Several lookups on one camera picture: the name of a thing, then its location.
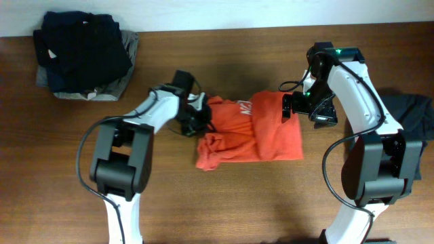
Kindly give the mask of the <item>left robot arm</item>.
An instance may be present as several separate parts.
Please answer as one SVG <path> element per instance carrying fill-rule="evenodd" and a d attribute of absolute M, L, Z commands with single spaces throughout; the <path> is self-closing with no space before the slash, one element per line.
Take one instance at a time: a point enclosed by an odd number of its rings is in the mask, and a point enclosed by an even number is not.
<path fill-rule="evenodd" d="M 191 92 L 196 85 L 192 74 L 178 70 L 171 83 L 152 88 L 130 113 L 95 124 L 90 180 L 96 184 L 92 192 L 106 205 L 109 243 L 143 242 L 140 198 L 151 175 L 155 134 L 172 119 L 186 137 L 213 129 L 206 94 Z"/>

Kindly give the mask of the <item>red printed t-shirt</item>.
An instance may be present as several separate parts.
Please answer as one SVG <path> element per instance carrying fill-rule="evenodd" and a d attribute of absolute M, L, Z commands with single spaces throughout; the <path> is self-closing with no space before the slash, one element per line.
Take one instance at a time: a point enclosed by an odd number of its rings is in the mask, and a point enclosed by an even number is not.
<path fill-rule="evenodd" d="M 298 117 L 282 121 L 284 95 L 260 91 L 249 100 L 210 98 L 214 131 L 198 141 L 196 168 L 212 171 L 222 163 L 303 159 Z"/>

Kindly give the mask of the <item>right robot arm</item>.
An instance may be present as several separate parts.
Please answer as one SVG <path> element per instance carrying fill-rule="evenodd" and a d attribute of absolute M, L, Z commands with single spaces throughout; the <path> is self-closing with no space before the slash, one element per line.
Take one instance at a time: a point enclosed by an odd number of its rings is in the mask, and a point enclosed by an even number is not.
<path fill-rule="evenodd" d="M 423 148 L 421 139 L 407 133 L 390 114 L 375 90 L 361 51 L 316 42 L 308 49 L 309 67 L 293 88 L 284 91 L 282 120 L 307 115 L 315 128 L 338 122 L 333 99 L 338 98 L 352 134 L 334 142 L 321 163 L 328 190 L 341 202 L 340 210 L 318 243 L 368 243 L 376 218 L 412 192 Z M 345 142 L 353 148 L 342 166 L 345 196 L 333 189 L 326 171 L 331 151 Z"/>

